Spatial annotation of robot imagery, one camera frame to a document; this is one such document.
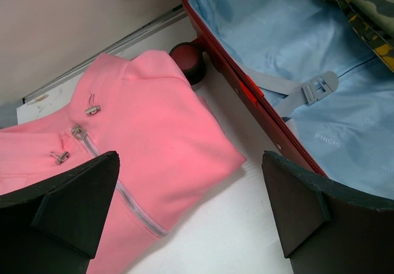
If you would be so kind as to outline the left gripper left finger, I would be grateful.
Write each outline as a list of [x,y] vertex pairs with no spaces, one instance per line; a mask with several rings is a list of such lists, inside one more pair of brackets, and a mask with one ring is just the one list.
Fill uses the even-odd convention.
[[1,196],[1,273],[86,273],[119,175],[106,152]]

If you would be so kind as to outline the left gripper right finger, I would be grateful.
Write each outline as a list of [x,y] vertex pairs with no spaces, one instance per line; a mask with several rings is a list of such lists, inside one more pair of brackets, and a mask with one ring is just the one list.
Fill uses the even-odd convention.
[[393,273],[393,200],[308,171],[274,151],[262,170],[294,273]]

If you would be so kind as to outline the green yellow camouflage garment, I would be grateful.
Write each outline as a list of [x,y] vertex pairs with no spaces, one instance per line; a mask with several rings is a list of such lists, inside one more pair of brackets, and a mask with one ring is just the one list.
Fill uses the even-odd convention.
[[336,2],[363,42],[393,70],[393,0],[324,0]]

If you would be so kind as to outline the pink zip hoodie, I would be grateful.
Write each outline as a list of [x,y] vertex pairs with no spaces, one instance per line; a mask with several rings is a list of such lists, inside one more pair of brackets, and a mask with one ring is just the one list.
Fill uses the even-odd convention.
[[89,273],[125,271],[245,162],[166,52],[102,54],[66,106],[1,131],[1,193],[107,151],[118,153],[120,172]]

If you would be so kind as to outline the red open suitcase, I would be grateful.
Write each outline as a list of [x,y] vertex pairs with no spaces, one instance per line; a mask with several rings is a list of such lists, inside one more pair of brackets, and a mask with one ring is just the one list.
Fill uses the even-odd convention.
[[282,154],[393,198],[393,72],[324,0],[182,0],[195,44]]

